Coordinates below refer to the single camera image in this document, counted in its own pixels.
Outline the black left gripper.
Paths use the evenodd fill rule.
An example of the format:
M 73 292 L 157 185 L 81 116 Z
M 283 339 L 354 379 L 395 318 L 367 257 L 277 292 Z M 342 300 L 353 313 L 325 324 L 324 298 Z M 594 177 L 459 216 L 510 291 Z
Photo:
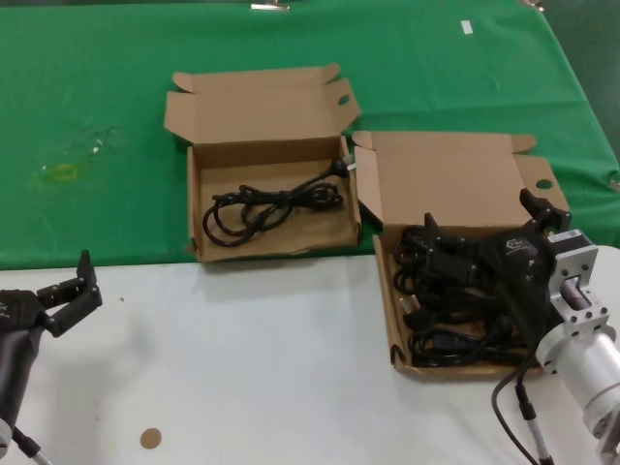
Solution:
M 76 278 L 36 292 L 1 292 L 1 420 L 17 420 L 44 328 L 58 338 L 102 305 L 87 249 L 81 251 Z M 56 307 L 53 315 L 45 313 Z

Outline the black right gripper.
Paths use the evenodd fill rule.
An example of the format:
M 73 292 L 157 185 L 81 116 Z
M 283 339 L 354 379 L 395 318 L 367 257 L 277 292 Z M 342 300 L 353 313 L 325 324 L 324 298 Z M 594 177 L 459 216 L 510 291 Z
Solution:
M 520 191 L 519 201 L 530 220 L 519 228 L 488 234 L 480 241 L 442 233 L 432 214 L 425 213 L 426 265 L 444 278 L 475 286 L 480 282 L 480 259 L 490 270 L 496 294 L 526 347 L 534 352 L 547 333 L 550 312 L 550 265 L 543 233 L 566 232 L 571 213 L 546 198 L 535 197 L 527 188 Z

